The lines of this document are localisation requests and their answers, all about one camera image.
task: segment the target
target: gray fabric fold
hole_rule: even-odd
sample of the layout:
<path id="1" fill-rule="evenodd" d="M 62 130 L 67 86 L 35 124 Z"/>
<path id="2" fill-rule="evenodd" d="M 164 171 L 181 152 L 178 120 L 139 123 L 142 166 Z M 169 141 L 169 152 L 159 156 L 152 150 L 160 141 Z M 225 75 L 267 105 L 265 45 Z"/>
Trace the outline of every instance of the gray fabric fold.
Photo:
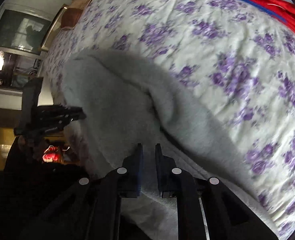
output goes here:
<path id="1" fill-rule="evenodd" d="M 277 232 L 253 198 L 255 192 L 243 156 L 209 110 L 166 71 L 124 52 L 84 50 L 70 58 L 62 74 L 66 104 L 82 107 L 87 115 L 67 131 L 82 137 L 87 150 L 80 155 L 86 159 L 89 174 L 105 176 L 121 166 L 137 143 L 143 144 L 141 197 L 124 199 L 122 212 L 151 239 L 178 238 L 176 201 L 161 199 L 158 193 L 157 143 L 164 155 L 174 158 L 178 167 L 193 176 L 222 179 Z M 169 142 L 160 128 L 183 150 Z"/>

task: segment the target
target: white circular marker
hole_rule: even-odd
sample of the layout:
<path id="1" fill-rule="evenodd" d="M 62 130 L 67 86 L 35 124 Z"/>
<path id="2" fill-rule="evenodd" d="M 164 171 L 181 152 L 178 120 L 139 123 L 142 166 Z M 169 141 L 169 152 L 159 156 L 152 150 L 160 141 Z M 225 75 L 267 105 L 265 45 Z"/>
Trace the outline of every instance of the white circular marker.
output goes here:
<path id="1" fill-rule="evenodd" d="M 181 174 L 182 170 L 180 168 L 174 168 L 174 169 L 172 169 L 172 173 L 173 174 Z"/>
<path id="2" fill-rule="evenodd" d="M 117 169 L 118 174 L 125 174 L 127 172 L 127 169 L 124 167 L 120 167 Z"/>
<path id="3" fill-rule="evenodd" d="M 218 185 L 219 184 L 219 179 L 218 178 L 210 178 L 210 183 L 213 185 Z"/>
<path id="4" fill-rule="evenodd" d="M 88 178 L 82 178 L 82 179 L 79 180 L 79 183 L 81 185 L 86 185 L 86 184 L 89 183 L 89 179 Z"/>

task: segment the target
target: white bedsheet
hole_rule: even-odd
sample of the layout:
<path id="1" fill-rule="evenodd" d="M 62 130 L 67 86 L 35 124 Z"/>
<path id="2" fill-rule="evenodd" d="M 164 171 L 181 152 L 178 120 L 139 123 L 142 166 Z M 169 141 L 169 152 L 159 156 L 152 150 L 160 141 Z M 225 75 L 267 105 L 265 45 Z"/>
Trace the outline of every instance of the white bedsheet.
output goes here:
<path id="1" fill-rule="evenodd" d="M 193 90 L 227 128 L 254 194 L 279 238 L 288 238 L 295 229 L 295 35 L 287 27 L 239 0 L 93 0 L 43 62 L 56 101 L 64 63 L 89 47 L 150 57 Z M 70 141 L 86 152 L 79 135 Z"/>

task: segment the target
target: blue stripe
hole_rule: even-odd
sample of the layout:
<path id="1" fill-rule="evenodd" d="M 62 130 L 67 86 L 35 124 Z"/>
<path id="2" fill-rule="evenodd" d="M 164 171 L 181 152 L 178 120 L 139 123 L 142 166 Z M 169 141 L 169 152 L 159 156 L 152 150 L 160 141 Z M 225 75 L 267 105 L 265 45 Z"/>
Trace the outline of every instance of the blue stripe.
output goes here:
<path id="1" fill-rule="evenodd" d="M 280 16 L 280 15 L 276 14 L 275 12 L 273 12 L 273 11 L 271 11 L 271 10 L 269 10 L 269 9 L 267 9 L 267 8 L 265 8 L 265 7 L 263 7 L 263 6 L 261 6 L 260 4 L 257 4 L 257 3 L 255 3 L 255 2 L 253 2 L 253 1 L 251 1 L 251 0 L 241 0 L 241 1 L 244 1 L 244 2 L 246 2 L 246 3 L 249 3 L 249 4 L 251 4 L 251 5 L 253 5 L 253 6 L 259 8 L 261 11 L 264 11 L 264 12 L 266 12 L 267 14 L 270 14 L 271 16 L 274 16 L 274 17 L 278 18 L 278 19 L 279 19 L 280 21 L 282 21 L 284 24 L 287 23 L 287 21 L 286 21 L 282 16 Z"/>

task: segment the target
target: light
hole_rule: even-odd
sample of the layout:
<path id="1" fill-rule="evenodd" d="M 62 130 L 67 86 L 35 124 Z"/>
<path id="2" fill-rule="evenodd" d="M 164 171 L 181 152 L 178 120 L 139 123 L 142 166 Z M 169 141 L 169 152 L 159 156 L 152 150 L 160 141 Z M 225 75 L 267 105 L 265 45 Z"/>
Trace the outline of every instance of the light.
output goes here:
<path id="1" fill-rule="evenodd" d="M 3 65 L 4 65 L 4 52 L 0 51 L 0 70 L 3 69 Z"/>

